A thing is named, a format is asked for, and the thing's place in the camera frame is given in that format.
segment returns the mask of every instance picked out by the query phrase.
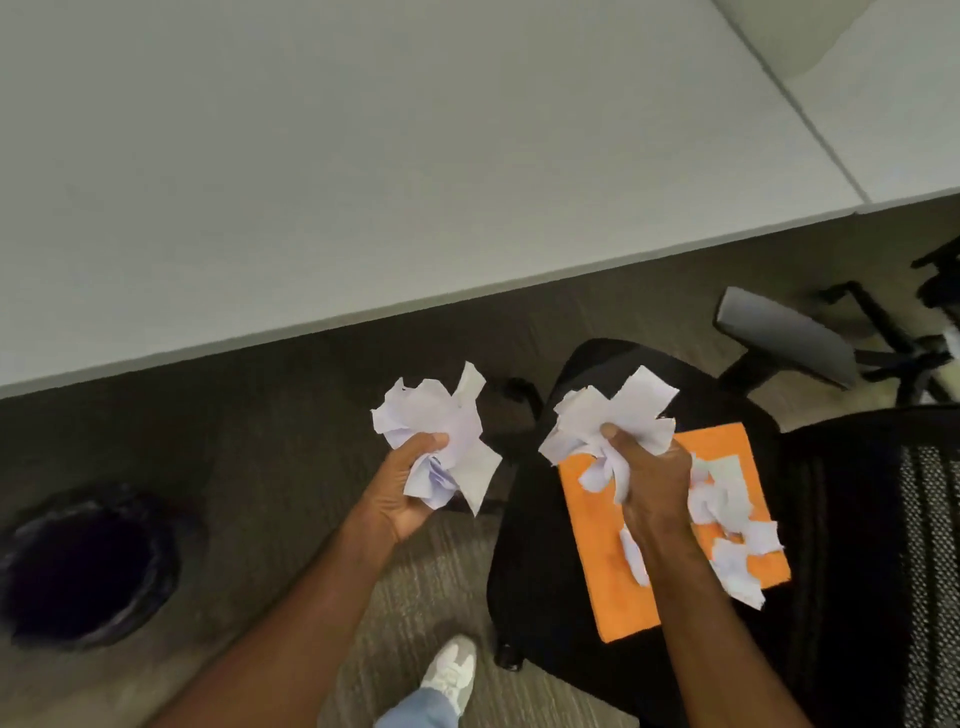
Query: hand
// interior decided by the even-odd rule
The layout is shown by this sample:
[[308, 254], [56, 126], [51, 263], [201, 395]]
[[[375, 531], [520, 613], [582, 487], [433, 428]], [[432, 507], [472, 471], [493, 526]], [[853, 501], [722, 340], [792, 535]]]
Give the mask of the hand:
[[623, 520], [635, 539], [643, 526], [689, 523], [686, 506], [692, 458], [674, 440], [663, 455], [652, 455], [629, 432], [607, 423], [600, 428], [616, 451], [630, 464], [630, 491], [623, 502]]
[[387, 455], [364, 491], [361, 503], [387, 520], [393, 530], [394, 543], [406, 540], [433, 513], [419, 498], [403, 494], [410, 469], [421, 455], [443, 449], [449, 441], [442, 432], [418, 432]]

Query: left hand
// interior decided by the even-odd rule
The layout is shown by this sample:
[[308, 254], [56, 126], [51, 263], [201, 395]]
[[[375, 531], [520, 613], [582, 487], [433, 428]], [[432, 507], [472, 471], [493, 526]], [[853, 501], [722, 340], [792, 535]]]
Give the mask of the left hand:
[[405, 541], [433, 513], [418, 497], [403, 494], [410, 469], [421, 455], [441, 450], [449, 442], [450, 438], [442, 432], [418, 432], [387, 455], [364, 491], [361, 502], [388, 521], [395, 543]]

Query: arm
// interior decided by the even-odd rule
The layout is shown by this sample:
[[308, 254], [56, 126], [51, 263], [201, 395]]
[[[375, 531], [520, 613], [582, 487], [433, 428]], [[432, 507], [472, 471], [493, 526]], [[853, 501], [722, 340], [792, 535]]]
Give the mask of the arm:
[[692, 728], [809, 728], [690, 528], [690, 454], [674, 441], [657, 457], [613, 425], [604, 425], [603, 433], [630, 463], [623, 517], [643, 553]]
[[432, 511], [403, 495], [414, 461], [446, 445], [420, 433], [387, 455], [317, 561], [153, 728], [313, 728], [394, 547]]

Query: forearm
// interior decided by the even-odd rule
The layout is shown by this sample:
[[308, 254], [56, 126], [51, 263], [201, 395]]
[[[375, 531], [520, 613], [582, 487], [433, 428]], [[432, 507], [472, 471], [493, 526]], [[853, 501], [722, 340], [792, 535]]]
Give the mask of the forearm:
[[808, 728], [740, 621], [688, 522], [635, 525], [693, 728]]
[[389, 523], [361, 501], [293, 591], [154, 728], [312, 728], [394, 545]]

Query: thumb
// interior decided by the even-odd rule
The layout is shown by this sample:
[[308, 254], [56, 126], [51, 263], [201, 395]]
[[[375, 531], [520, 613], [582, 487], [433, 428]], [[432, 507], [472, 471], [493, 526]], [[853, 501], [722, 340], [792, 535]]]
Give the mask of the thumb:
[[640, 443], [634, 439], [626, 430], [620, 429], [613, 423], [605, 423], [600, 427], [600, 434], [607, 438], [613, 448], [623, 455], [624, 459], [632, 467], [639, 466], [641, 463], [652, 458], [651, 455]]
[[404, 470], [410, 470], [418, 457], [425, 455], [427, 452], [436, 452], [443, 449], [449, 442], [450, 438], [444, 432], [418, 432], [387, 455], [387, 458], [393, 460], [394, 465]]

